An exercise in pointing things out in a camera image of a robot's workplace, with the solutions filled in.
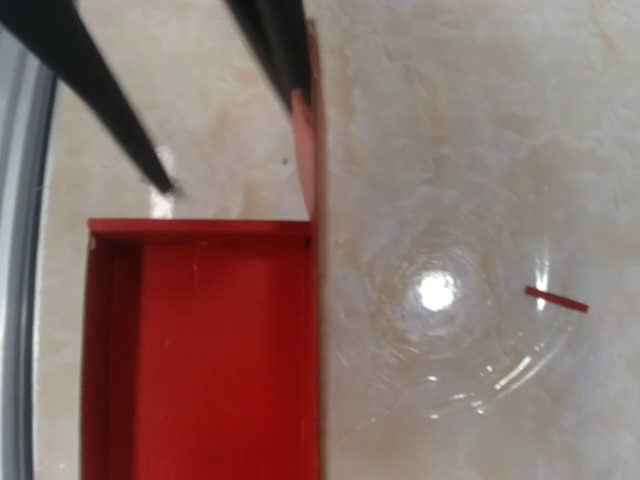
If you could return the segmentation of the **torn red paper scrap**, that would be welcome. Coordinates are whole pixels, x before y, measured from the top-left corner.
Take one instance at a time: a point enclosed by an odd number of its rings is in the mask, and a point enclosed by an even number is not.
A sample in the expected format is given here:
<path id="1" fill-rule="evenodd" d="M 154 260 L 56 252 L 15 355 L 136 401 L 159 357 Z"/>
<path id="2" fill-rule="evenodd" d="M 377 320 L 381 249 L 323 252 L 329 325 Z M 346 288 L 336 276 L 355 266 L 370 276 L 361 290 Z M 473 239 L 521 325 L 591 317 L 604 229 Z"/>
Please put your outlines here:
<path id="1" fill-rule="evenodd" d="M 589 312 L 589 306 L 585 303 L 548 291 L 540 290 L 533 286 L 526 286 L 524 289 L 524 293 L 530 297 L 536 298 L 537 300 L 551 303 L 562 308 L 577 311 L 583 314 L 587 314 Z"/>

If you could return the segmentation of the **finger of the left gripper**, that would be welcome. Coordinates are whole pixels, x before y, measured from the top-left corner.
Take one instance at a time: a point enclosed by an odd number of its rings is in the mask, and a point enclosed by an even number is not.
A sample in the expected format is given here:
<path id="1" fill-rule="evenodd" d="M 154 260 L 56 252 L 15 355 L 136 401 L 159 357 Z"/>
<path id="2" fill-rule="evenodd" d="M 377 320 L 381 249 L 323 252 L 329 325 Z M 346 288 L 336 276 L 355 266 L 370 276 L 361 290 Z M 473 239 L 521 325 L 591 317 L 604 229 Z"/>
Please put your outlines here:
<path id="1" fill-rule="evenodd" d="M 312 100 L 312 65 L 304 4 L 301 0 L 226 0 L 240 28 L 284 107 L 292 92 Z"/>
<path id="2" fill-rule="evenodd" d="M 85 102 L 157 191 L 176 190 L 73 2 L 3 1 L 1 25 Z"/>

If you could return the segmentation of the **red paper box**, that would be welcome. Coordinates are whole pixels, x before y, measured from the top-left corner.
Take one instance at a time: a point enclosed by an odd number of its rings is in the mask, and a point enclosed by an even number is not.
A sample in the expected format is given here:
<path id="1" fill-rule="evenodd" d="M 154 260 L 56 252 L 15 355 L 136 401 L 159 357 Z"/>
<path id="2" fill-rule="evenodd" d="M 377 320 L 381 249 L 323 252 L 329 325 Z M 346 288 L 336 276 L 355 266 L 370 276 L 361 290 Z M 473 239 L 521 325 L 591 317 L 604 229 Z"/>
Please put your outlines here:
<path id="1" fill-rule="evenodd" d="M 326 118 L 312 72 L 306 221 L 92 219 L 83 479 L 319 479 Z"/>

